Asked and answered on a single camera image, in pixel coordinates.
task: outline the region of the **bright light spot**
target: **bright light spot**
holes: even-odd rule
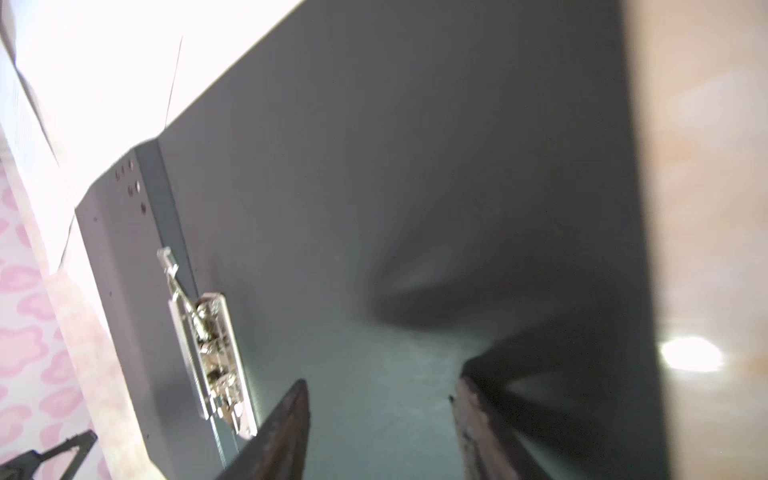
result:
[[[716,372],[723,365],[720,349],[699,336],[665,342],[661,345],[661,356],[670,368],[691,372]]]

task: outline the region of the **silver metal bracket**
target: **silver metal bracket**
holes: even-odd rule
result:
[[[168,307],[187,374],[199,395],[200,416],[208,420],[216,415],[230,424],[239,437],[254,437],[256,416],[227,299],[222,293],[204,293],[199,299],[190,299],[176,280],[179,265],[170,248],[159,249],[157,258],[168,281]]]

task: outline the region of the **thin wire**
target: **thin wire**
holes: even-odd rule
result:
[[[179,39],[179,52],[176,53],[176,67],[174,68],[174,79],[170,83],[170,93],[168,94],[168,106],[165,108],[165,126],[163,128],[168,126],[168,112],[170,112],[170,100],[174,97],[174,85],[176,84],[176,72],[179,70],[179,58],[181,57],[181,44],[184,42],[184,36],[181,35],[181,39]]]

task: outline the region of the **pink patterned fabric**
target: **pink patterned fabric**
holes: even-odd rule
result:
[[[30,449],[49,449],[93,424],[1,167],[0,255],[0,462],[5,462]],[[46,462],[35,478],[58,479],[71,456]],[[110,478],[98,442],[77,478]]]

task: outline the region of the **metal clip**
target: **metal clip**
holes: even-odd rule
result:
[[[184,364],[199,395],[200,416],[217,415],[238,436],[256,435],[256,416],[246,386],[227,299],[221,293],[204,293],[191,300],[176,280],[178,263],[170,248],[157,251],[170,290],[168,306],[174,321]]]

